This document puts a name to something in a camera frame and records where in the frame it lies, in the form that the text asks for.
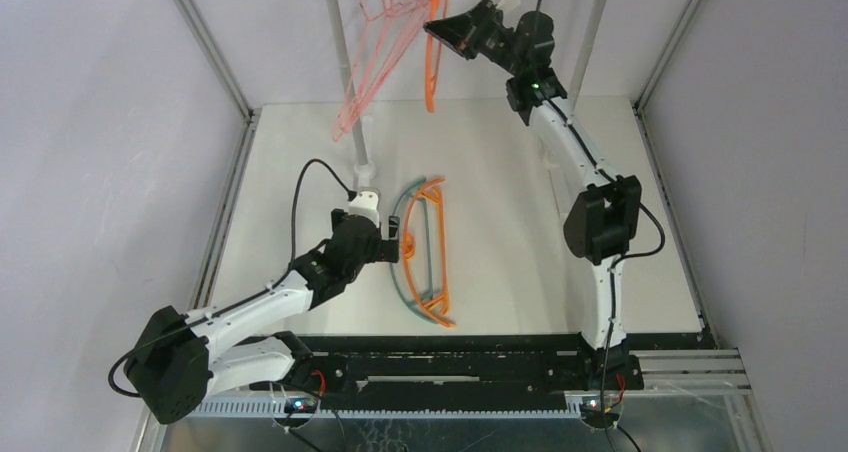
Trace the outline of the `teal plastic hanger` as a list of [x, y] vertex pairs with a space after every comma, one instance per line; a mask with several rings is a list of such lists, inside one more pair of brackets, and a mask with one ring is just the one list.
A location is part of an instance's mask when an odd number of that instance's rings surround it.
[[[450, 285], [448, 279], [447, 234], [442, 185], [444, 177], [427, 178], [421, 176], [410, 182], [399, 193], [392, 206], [391, 216], [400, 221], [401, 257], [396, 265], [389, 266], [389, 273], [402, 304], [421, 320], [447, 329], [457, 327], [448, 315], [451, 311]], [[409, 231], [413, 210], [420, 204], [423, 208], [425, 223], [426, 266], [428, 285], [418, 289], [411, 271], [411, 260], [415, 258], [416, 239]], [[438, 256], [440, 282], [433, 284], [435, 277], [431, 232], [435, 230], [438, 238]]]

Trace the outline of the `large orange plastic hanger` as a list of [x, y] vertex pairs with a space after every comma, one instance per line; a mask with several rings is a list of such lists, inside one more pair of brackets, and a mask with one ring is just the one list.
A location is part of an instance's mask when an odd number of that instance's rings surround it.
[[[428, 20], [447, 17], [450, 0], [429, 0]], [[429, 113], [435, 112], [435, 94], [438, 85], [442, 46], [431, 36], [426, 39], [424, 99]]]

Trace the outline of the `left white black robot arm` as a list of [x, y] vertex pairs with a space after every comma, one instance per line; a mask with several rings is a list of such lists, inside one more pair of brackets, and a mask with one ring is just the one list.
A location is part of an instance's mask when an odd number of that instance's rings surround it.
[[186, 313], [172, 306], [159, 309], [120, 361], [135, 395], [159, 423], [168, 425], [231, 389], [277, 381], [290, 389], [305, 386], [313, 364], [293, 334], [258, 342], [252, 336], [339, 296], [365, 265], [397, 262], [398, 217], [389, 217], [388, 231], [382, 236], [371, 219], [335, 209], [331, 237], [295, 258], [278, 282], [223, 307]]

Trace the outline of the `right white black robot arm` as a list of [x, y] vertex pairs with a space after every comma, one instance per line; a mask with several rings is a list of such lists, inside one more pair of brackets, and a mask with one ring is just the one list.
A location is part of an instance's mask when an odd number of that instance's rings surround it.
[[552, 67], [550, 16], [529, 11], [507, 27], [495, 3], [481, 0], [467, 12], [427, 21], [423, 29], [462, 58], [483, 56], [509, 74], [505, 87], [511, 109], [560, 168], [570, 204], [564, 240], [574, 257], [589, 263], [592, 280], [580, 327], [578, 374], [589, 387], [605, 387], [630, 358], [622, 324], [622, 276], [625, 261], [636, 256], [630, 242], [646, 210], [641, 182], [618, 173], [576, 118], [574, 103]]

